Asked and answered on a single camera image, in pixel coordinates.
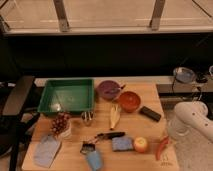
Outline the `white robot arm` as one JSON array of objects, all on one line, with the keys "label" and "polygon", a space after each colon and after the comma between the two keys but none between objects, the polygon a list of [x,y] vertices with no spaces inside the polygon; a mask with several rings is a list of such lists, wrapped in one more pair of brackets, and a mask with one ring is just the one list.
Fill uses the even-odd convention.
[{"label": "white robot arm", "polygon": [[213,120],[208,106],[202,101],[179,102],[174,106],[174,116],[167,123],[167,132],[177,140],[189,133],[192,127],[213,143]]}]

